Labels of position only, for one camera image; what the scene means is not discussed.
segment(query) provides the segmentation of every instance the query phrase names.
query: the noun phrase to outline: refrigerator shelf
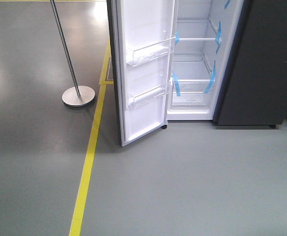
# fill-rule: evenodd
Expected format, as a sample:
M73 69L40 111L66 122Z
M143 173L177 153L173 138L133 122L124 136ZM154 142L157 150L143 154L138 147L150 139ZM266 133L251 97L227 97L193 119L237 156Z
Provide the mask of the refrigerator shelf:
M178 78L180 95L176 93L176 88L173 85L171 109L188 110L195 107L206 109L211 99L212 87L209 91L206 90L212 82L210 80L212 71L208 68L205 59L175 61L173 71Z
M129 95L129 109L135 109L143 104L151 102L158 97L164 96L169 93L171 89L170 83L163 84L161 86L155 87L144 93L138 95Z
M216 58L217 32L209 20L180 20L177 22L179 42L174 49L174 57L204 55L210 67Z
M174 51L175 39L172 37L135 50L128 48L126 62L131 66L137 66L168 55Z

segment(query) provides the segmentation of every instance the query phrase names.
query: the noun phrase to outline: epoxy floor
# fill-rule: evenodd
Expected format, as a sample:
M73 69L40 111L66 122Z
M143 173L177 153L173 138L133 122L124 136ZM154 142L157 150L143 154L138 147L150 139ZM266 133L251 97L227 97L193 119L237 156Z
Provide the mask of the epoxy floor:
M58 5L98 93L105 3ZM64 106L70 86L49 2L0 2L0 236L69 232L95 109ZM121 148L107 86L81 236L112 235L287 236L287 123L171 122Z
M76 77L98 94L106 3L56 2ZM95 103L73 86L51 4L0 2L0 236L68 235Z

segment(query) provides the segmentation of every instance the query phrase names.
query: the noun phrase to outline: refrigerator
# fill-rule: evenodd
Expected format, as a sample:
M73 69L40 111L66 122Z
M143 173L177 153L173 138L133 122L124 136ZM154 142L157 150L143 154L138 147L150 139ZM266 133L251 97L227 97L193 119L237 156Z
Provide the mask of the refrigerator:
M253 2L107 1L121 146L169 120L219 121Z

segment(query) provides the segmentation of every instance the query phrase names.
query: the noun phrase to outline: stanchion base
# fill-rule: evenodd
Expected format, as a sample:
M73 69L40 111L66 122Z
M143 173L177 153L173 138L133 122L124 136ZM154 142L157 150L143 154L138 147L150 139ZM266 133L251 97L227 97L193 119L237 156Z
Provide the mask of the stanchion base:
M61 97L63 102L71 107L82 107L90 103L95 97L95 91L87 86L78 86L80 97L77 96L75 87L67 89Z

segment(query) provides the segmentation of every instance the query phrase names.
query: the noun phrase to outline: refrigerator side panel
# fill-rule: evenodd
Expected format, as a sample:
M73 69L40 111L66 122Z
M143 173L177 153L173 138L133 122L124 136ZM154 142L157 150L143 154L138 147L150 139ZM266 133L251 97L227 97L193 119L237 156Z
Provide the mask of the refrigerator side panel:
M287 0L254 0L217 121L281 124L287 114Z
M115 92L115 107L118 127L118 140L121 146L124 146L124 117L122 112L122 98L121 98L121 71L120 71L120 53L117 27L117 5L115 0L107 0L109 31L110 31L110 45L112 56L114 92Z

